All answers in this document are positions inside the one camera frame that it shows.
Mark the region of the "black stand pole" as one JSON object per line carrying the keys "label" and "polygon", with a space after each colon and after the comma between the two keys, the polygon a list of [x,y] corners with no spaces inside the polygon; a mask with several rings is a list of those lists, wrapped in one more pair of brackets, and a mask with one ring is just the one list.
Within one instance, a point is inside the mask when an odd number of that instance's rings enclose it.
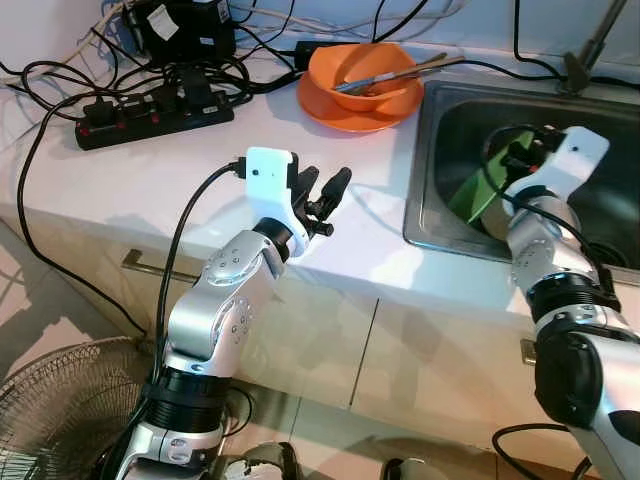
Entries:
{"label": "black stand pole", "polygon": [[559,92],[579,96],[593,81],[591,73],[605,49],[605,40],[620,18],[627,0],[608,0],[602,19],[579,50],[566,51],[563,55],[564,78],[559,82]]}

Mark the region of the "orange plate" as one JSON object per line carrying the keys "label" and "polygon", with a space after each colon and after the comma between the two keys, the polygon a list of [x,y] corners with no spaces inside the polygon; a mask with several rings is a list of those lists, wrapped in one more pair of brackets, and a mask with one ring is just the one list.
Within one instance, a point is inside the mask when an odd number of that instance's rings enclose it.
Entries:
{"label": "orange plate", "polygon": [[296,90],[298,104],[308,118],[315,122],[348,133],[371,133],[384,131],[402,123],[420,109],[425,96],[424,84],[412,83],[407,92],[389,100],[371,111],[349,111],[340,108],[338,102],[310,78],[303,74]]}

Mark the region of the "stainless steel sink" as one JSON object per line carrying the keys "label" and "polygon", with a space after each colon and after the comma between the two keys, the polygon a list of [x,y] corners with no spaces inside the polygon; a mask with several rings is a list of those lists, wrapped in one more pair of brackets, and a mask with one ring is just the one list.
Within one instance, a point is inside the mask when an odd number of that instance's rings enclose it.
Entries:
{"label": "stainless steel sink", "polygon": [[509,261],[506,242],[457,218],[447,202],[479,169],[486,137],[506,125],[582,125],[611,142],[584,187],[570,197],[586,241],[608,244],[640,268],[640,111],[637,92],[591,87],[585,95],[558,95],[543,87],[430,79],[413,143],[404,207],[408,243],[447,253]]}

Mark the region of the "wooden chopstick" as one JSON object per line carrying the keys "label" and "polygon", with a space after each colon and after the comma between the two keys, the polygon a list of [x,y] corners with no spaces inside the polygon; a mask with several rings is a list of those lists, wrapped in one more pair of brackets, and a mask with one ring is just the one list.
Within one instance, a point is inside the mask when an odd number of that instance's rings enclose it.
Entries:
{"label": "wooden chopstick", "polygon": [[364,95],[364,93],[369,91],[371,87],[374,87],[375,84],[397,81],[397,79],[411,76],[411,74],[413,74],[412,68],[398,70],[398,72],[376,74],[376,76],[369,78],[353,79],[353,81],[337,84],[333,90],[340,93],[347,93],[347,95]]}
{"label": "wooden chopstick", "polygon": [[[411,76],[399,78],[399,79],[417,78],[417,77],[425,76],[425,74],[429,73],[430,70],[438,70],[443,67],[449,67],[449,65],[460,63],[460,61],[462,61],[463,59],[465,59],[463,58],[463,56],[456,56],[456,58],[447,58],[447,56],[445,56],[444,54],[439,54],[439,55],[436,55],[435,58],[431,58],[428,61],[424,61],[424,63],[413,65],[413,67],[411,67],[413,69],[413,74],[411,74]],[[358,95],[358,96],[367,96],[369,95],[369,91],[365,92],[364,95]]]}

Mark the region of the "orange bowl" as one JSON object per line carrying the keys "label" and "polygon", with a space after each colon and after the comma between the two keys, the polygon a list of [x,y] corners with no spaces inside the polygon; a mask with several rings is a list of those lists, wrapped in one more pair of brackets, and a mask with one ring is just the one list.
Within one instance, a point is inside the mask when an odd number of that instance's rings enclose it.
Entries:
{"label": "orange bowl", "polygon": [[355,113],[388,108],[393,102],[420,96],[424,87],[419,79],[389,79],[367,88],[365,93],[335,91],[338,84],[365,81],[380,74],[415,67],[416,61],[394,44],[346,44],[319,47],[308,63],[312,81],[340,108]]}

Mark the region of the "robot right leg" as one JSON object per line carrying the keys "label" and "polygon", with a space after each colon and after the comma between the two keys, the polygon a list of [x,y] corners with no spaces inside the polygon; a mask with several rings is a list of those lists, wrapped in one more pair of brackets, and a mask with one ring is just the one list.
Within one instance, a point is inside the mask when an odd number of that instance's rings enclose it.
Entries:
{"label": "robot right leg", "polygon": [[392,458],[381,466],[379,480],[420,480],[422,466],[417,458]]}

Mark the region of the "large black power adapter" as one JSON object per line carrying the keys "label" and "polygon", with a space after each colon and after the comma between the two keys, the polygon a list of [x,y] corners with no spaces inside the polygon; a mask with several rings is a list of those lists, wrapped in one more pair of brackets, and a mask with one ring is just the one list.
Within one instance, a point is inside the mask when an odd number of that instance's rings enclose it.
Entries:
{"label": "large black power adapter", "polygon": [[143,54],[160,63],[228,59],[236,52],[228,0],[136,0],[128,20]]}

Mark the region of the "black power strip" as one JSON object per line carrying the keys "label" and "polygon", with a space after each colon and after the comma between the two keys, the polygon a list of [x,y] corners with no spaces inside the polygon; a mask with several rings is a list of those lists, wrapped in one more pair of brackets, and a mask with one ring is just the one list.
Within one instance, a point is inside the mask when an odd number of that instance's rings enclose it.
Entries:
{"label": "black power strip", "polygon": [[83,113],[74,128],[77,145],[83,150],[150,140],[234,119],[224,92],[212,91],[192,101],[173,86],[128,95],[120,101],[92,102],[84,106]]}

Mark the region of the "beige sink cabinet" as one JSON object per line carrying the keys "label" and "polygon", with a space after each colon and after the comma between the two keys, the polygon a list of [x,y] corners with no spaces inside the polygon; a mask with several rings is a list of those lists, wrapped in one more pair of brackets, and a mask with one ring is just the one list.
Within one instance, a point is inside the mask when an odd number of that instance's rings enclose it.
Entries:
{"label": "beige sink cabinet", "polygon": [[[113,308],[28,255],[17,220],[0,221],[0,379],[51,349],[129,333]],[[544,420],[521,352],[531,334],[520,306],[403,306],[293,269],[253,325],[237,376],[486,449],[498,429]]]}

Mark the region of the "small black power adapter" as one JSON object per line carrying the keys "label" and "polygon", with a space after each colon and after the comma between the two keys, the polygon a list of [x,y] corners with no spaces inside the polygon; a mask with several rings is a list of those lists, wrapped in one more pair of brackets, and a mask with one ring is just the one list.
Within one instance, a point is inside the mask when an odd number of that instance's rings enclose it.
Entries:
{"label": "small black power adapter", "polygon": [[300,40],[294,44],[294,69],[307,70],[312,55],[317,49],[324,46],[324,42],[312,40]]}

